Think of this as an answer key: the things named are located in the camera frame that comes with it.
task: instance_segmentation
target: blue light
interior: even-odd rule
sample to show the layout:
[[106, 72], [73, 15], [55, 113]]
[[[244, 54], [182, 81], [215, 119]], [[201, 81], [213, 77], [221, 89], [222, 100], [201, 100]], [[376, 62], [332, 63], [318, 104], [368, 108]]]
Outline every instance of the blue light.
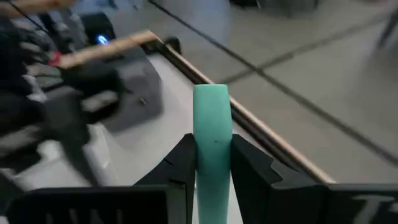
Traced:
[[102, 44], [102, 45], [107, 45], [109, 43], [107, 38], [103, 35], [98, 35], [96, 39], [97, 39], [97, 43]]

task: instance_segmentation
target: white table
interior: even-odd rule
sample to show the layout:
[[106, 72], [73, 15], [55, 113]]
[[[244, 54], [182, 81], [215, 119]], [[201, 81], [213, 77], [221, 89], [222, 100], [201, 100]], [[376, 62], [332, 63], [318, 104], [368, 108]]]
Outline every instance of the white table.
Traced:
[[[154, 55], [149, 60], [162, 79], [164, 112], [114, 136], [100, 123], [90, 127], [93, 140], [85, 150], [99, 167], [105, 185], [133, 185], [151, 171], [184, 134], [193, 131], [193, 84], [162, 56]], [[236, 124], [234, 132], [256, 144]], [[87, 182], [63, 158], [59, 147], [56, 142], [43, 143], [39, 151], [44, 159], [15, 180], [27, 189], [87, 187]], [[230, 192], [228, 223], [242, 223], [232, 181]], [[196, 197], [193, 223], [198, 223]]]

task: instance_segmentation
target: wooden strip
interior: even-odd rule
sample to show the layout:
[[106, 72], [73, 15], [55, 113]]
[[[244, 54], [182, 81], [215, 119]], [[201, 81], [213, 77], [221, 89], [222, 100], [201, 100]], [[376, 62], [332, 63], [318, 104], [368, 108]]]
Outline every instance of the wooden strip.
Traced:
[[81, 51], [64, 55], [58, 66], [72, 68], [83, 65], [90, 60], [111, 57], [152, 40], [157, 40], [157, 37], [151, 31], [147, 30], [122, 39], [113, 40], [108, 45], [91, 46]]
[[[18, 0], [12, 3], [25, 14], [38, 14], [72, 6], [76, 3], [76, 0]], [[0, 2], [0, 14], [10, 18], [23, 16], [8, 2]]]
[[[197, 73], [202, 79], [206, 80], [206, 82], [210, 84], [214, 84], [212, 80], [210, 80], [206, 75], [202, 74], [197, 68], [195, 68], [188, 60], [183, 58], [180, 54], [174, 51], [173, 48], [167, 47], [176, 57], [178, 57], [182, 62], [185, 63], [186, 66], [190, 67], [195, 73]], [[324, 183], [332, 184], [336, 183], [336, 181], [330, 177], [325, 171], [315, 165], [310, 159], [304, 156], [301, 152], [291, 146], [285, 139], [275, 133], [270, 127], [264, 124], [259, 118], [257, 118], [254, 114], [248, 111], [244, 106], [238, 103], [232, 96], [231, 96], [231, 104], [235, 106], [239, 112], [241, 112], [248, 120], [252, 121], [254, 124], [257, 125], [259, 129], [267, 133], [273, 139], [275, 139], [285, 150], [288, 154], [299, 160], [302, 164], [308, 167], [314, 174], [316, 174]]]

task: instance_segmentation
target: teal rounded block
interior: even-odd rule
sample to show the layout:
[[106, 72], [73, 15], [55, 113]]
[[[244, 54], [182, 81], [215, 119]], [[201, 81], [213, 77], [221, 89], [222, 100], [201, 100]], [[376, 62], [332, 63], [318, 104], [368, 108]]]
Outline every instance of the teal rounded block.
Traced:
[[226, 85], [196, 85], [193, 135], [197, 144], [199, 223], [226, 224], [232, 117]]

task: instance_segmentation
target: concrete floor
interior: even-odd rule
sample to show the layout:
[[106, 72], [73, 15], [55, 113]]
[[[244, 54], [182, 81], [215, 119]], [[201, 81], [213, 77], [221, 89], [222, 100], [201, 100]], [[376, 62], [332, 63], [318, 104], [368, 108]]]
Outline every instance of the concrete floor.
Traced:
[[375, 49], [395, 0], [324, 0], [292, 18], [227, 0], [92, 1], [76, 12], [106, 11], [118, 36], [178, 37], [185, 58], [338, 182], [398, 182], [398, 48]]

